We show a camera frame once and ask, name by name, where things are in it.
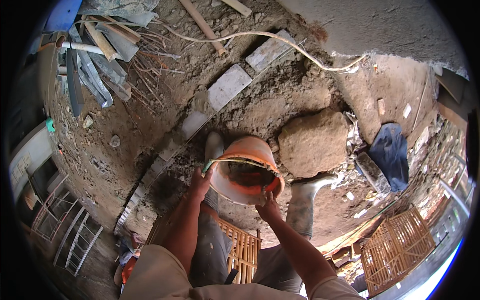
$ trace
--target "beige shirt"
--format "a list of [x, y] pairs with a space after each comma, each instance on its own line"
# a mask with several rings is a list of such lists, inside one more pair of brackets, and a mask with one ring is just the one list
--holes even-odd
[[[158, 245], [143, 247], [130, 275], [121, 300], [153, 299], [298, 299], [304, 297], [269, 288], [257, 283], [210, 285], [192, 288], [180, 261], [167, 249]], [[319, 282], [309, 299], [356, 300], [364, 299], [342, 278], [333, 276]]]

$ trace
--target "rubber boot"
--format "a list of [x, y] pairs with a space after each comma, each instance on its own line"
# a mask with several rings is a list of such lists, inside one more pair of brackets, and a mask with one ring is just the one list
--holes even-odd
[[321, 178], [292, 185], [292, 198], [288, 204], [286, 222], [303, 236], [313, 237], [313, 200], [318, 190], [337, 180], [332, 174], [322, 174]]
[[[223, 151], [223, 139], [220, 134], [216, 132], [209, 133], [205, 144], [205, 163], [211, 158], [221, 156]], [[207, 194], [205, 194], [205, 199], [202, 202], [214, 209], [218, 214], [218, 194], [212, 188], [208, 189]]]

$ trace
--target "orange bucket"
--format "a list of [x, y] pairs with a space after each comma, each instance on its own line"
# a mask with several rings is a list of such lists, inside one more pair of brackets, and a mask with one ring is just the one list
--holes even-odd
[[231, 170], [235, 167], [228, 161], [215, 161], [210, 180], [211, 187], [225, 198], [242, 205], [263, 203], [262, 188], [278, 197], [285, 187], [285, 181], [276, 167], [270, 146], [256, 136], [245, 136], [234, 141], [217, 159], [248, 159], [264, 166], [259, 172], [244, 173]]

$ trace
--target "shirt sleeve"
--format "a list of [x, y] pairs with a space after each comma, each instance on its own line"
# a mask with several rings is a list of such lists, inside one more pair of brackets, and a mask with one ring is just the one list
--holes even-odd
[[337, 276], [321, 280], [312, 290], [308, 299], [328, 300], [365, 300], [343, 278]]
[[186, 299], [191, 288], [185, 269], [170, 251], [159, 245], [147, 245], [120, 300]]

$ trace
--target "hand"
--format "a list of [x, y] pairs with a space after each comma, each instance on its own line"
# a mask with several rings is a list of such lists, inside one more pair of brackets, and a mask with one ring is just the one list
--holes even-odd
[[258, 214], [262, 218], [263, 221], [270, 223], [272, 221], [282, 219], [282, 215], [280, 214], [280, 206], [276, 202], [275, 198], [273, 197], [272, 192], [267, 192], [265, 194], [266, 202], [263, 206], [260, 204], [255, 205]]
[[192, 174], [192, 182], [188, 189], [188, 198], [199, 200], [201, 202], [205, 198], [205, 194], [210, 188], [210, 179], [212, 178], [213, 170], [209, 169], [202, 177], [202, 169], [200, 167], [195, 168]]

